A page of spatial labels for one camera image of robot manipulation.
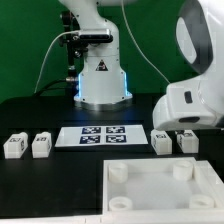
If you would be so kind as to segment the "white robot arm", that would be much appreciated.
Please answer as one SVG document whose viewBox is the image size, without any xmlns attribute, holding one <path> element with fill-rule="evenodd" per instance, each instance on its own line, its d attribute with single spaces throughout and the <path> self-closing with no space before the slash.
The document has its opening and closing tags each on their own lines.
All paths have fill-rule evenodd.
<svg viewBox="0 0 224 224">
<path fill-rule="evenodd" d="M 84 47 L 74 103 L 106 110 L 132 101 L 120 65 L 119 29 L 98 13 L 99 6 L 124 6 L 136 0 L 59 0 L 75 17 L 72 38 Z M 176 26 L 180 51 L 198 76 L 168 85 L 151 110 L 156 130 L 224 127 L 224 63 L 214 46 L 221 40 L 224 0 L 186 0 Z"/>
</svg>

